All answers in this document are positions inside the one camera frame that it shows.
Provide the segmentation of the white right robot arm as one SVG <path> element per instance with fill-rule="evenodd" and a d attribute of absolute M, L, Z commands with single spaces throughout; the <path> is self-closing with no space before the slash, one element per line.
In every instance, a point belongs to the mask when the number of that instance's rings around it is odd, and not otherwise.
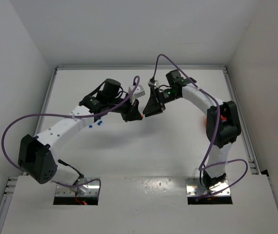
<path fill-rule="evenodd" d="M 148 82 L 150 97 L 143 110 L 146 117 L 161 114 L 169 102 L 183 98 L 206 115 L 206 136 L 209 147 L 200 163 L 201 186 L 210 189 L 226 179 L 225 165 L 229 151 L 241 134 L 237 105 L 233 101 L 222 101 L 202 90 L 193 78 L 183 78 L 179 70 L 166 74 L 168 86 L 161 90 L 151 78 Z"/>

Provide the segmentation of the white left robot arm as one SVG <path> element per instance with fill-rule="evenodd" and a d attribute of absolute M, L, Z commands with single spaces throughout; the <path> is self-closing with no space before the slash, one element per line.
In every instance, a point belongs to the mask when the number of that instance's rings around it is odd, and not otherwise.
<path fill-rule="evenodd" d="M 101 117 L 109 112 L 119 113 L 126 122 L 142 120 L 138 98 L 144 94 L 138 77 L 127 92 L 120 82 L 107 78 L 86 95 L 70 115 L 35 136 L 24 136 L 20 142 L 18 165 L 39 184 L 52 181 L 77 185 L 83 174 L 61 159 L 55 161 L 57 152 L 82 129 L 100 124 Z"/>

